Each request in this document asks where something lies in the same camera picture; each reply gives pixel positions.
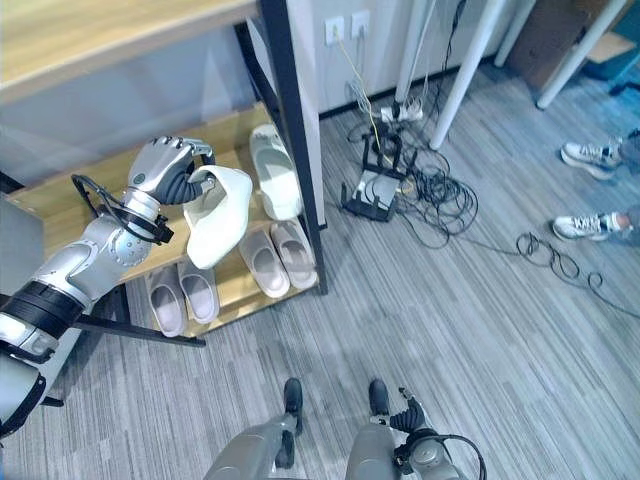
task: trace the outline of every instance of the person's foot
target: person's foot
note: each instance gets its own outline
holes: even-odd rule
[[[567,165],[583,168],[598,180],[608,180],[620,165],[619,148],[620,145],[598,146],[569,142],[560,149],[560,156]]]
[[[284,411],[297,420],[296,436],[302,433],[302,405],[302,384],[297,378],[291,377],[284,384]]]
[[[369,408],[371,415],[389,415],[389,392],[382,380],[376,378],[369,384]]]
[[[553,233],[562,240],[588,238],[599,242],[605,240],[610,233],[621,230],[614,215],[612,213],[582,217],[558,217],[553,221]]]

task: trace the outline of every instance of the slipper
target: slipper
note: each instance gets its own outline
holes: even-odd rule
[[[262,204],[274,220],[288,220],[302,212],[302,198],[293,162],[273,125],[251,132],[251,159],[260,181]]]
[[[251,178],[242,170],[204,165],[191,174],[189,182],[215,182],[194,201],[183,205],[191,234],[187,254],[201,269],[212,268],[235,247],[247,229]]]
[[[182,293],[191,305],[193,319],[201,324],[211,323],[220,311],[213,270],[200,270],[186,259],[178,263],[178,278]]]
[[[282,260],[291,285],[301,290],[318,281],[311,245],[297,220],[271,225],[271,239]]]
[[[271,298],[284,296],[290,287],[289,277],[267,232],[254,230],[242,239],[240,255],[260,289]]]
[[[145,277],[149,303],[160,331],[166,337],[181,335],[187,326],[187,306],[178,282],[175,265],[151,272]]]

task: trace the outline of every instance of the power strip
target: power strip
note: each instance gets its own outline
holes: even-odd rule
[[[422,113],[422,109],[411,109],[407,110],[407,107],[400,107],[400,114],[398,118],[393,118],[393,113],[391,111],[391,107],[384,107],[380,109],[380,118],[385,123],[393,123],[393,122],[417,122],[418,120],[422,120],[424,114]]]

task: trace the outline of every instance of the gray carpet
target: gray carpet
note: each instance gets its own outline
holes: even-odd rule
[[[640,198],[626,168],[598,182],[557,156],[568,139],[602,142],[640,125],[638,98],[611,98],[578,77],[542,112],[520,79],[481,67],[442,150],[480,199],[466,236],[509,249],[532,231],[584,271],[601,271],[608,298],[640,310],[637,237],[564,243],[547,226]],[[66,406],[39,408],[6,440],[8,479],[201,478],[235,434],[280,411],[291,375],[306,395],[292,477],[344,477],[367,420],[368,381],[381,376],[411,387],[436,429],[473,439],[489,478],[637,478],[638,319],[521,258],[457,239],[428,250],[401,218],[343,213],[340,185],[355,184],[360,157],[345,136],[361,119],[321,122],[329,295],[307,293],[211,332],[205,349],[90,337],[57,386]],[[403,407],[396,393],[391,400]],[[472,453],[451,447],[474,478]]]

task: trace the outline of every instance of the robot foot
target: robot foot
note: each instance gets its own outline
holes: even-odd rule
[[[302,385],[297,378],[290,378],[284,384],[284,411],[296,419],[296,436],[302,433]],[[282,446],[276,456],[276,467],[291,468],[295,461],[296,445],[293,433],[282,432]]]
[[[369,384],[369,407],[374,417],[389,415],[389,392],[379,378],[372,380]]]

